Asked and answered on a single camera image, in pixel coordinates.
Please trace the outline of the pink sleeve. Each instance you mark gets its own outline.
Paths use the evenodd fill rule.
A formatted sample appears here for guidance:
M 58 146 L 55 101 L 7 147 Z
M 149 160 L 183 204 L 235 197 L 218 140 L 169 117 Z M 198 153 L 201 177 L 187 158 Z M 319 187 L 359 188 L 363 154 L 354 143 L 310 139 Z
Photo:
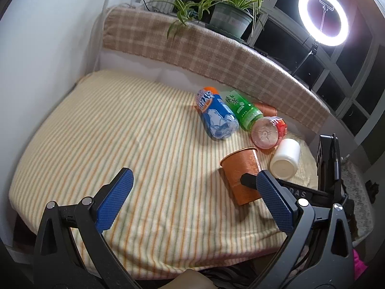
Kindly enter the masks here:
M 356 281 L 362 273 L 367 269 L 365 263 L 359 258 L 358 252 L 353 249 L 354 255 L 354 280 Z

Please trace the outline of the red label plastic bottle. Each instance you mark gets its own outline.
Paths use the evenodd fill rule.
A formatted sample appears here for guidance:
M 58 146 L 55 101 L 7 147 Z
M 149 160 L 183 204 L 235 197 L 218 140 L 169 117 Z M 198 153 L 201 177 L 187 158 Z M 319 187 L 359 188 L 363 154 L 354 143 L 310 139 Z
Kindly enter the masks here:
M 250 137 L 255 146 L 263 150 L 279 145 L 286 134 L 287 124 L 278 116 L 258 119 L 250 131 Z

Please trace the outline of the green label plastic bottle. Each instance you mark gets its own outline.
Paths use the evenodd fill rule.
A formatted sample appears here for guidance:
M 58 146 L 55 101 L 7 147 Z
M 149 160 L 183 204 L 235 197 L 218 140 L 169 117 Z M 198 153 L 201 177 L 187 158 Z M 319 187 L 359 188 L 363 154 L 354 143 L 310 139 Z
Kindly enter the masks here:
M 251 104 L 235 90 L 227 94 L 225 102 L 245 131 L 250 131 L 254 123 L 264 117 L 263 113 L 255 105 Z

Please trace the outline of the striped yellow table cloth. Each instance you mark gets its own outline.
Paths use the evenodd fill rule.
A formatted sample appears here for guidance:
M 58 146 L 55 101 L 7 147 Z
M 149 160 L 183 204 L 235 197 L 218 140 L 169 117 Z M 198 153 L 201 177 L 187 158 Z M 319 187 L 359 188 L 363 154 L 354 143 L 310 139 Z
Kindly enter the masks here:
M 36 232 L 49 201 L 77 204 L 133 171 L 134 187 L 104 238 L 140 280 L 233 265 L 285 239 L 261 200 L 239 206 L 220 167 L 248 133 L 209 137 L 195 95 L 116 71 L 82 78 L 25 150 L 9 199 Z

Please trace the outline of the blue label plastic bottle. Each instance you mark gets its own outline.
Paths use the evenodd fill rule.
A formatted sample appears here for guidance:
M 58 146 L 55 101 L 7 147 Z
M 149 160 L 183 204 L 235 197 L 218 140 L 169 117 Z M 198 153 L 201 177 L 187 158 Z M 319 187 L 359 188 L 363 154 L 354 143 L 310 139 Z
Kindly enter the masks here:
M 229 138 L 239 129 L 236 116 L 214 87 L 202 88 L 198 91 L 195 101 L 214 139 Z

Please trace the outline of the beige plaid sill cloth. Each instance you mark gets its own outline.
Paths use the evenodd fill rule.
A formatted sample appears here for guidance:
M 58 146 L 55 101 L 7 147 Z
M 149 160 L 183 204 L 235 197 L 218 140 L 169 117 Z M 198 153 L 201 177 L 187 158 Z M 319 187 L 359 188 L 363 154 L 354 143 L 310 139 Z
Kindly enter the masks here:
M 171 16 L 128 7 L 107 15 L 103 46 L 181 67 L 264 102 L 313 132 L 329 109 L 287 71 L 239 42 L 209 29 L 188 24 L 169 32 Z

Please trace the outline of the orange patterned metal cup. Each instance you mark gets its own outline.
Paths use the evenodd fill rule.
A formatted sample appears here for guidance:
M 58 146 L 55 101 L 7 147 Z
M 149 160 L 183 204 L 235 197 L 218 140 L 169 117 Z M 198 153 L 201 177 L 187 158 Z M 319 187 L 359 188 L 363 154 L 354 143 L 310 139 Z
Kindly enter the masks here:
M 257 189 L 250 189 L 240 183 L 244 173 L 257 176 L 261 171 L 257 151 L 254 147 L 240 149 L 227 155 L 220 162 L 237 205 L 246 205 L 261 198 Z

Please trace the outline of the spider plant in green pot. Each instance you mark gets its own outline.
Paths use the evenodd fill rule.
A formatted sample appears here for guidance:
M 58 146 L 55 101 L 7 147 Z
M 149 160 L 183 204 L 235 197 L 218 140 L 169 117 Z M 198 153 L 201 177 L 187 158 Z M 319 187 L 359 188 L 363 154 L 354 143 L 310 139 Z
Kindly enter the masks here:
M 175 16 L 167 30 L 175 37 L 187 24 L 203 25 L 227 37 L 240 40 L 249 28 L 252 36 L 260 23 L 264 0 L 152 0 L 145 9 Z

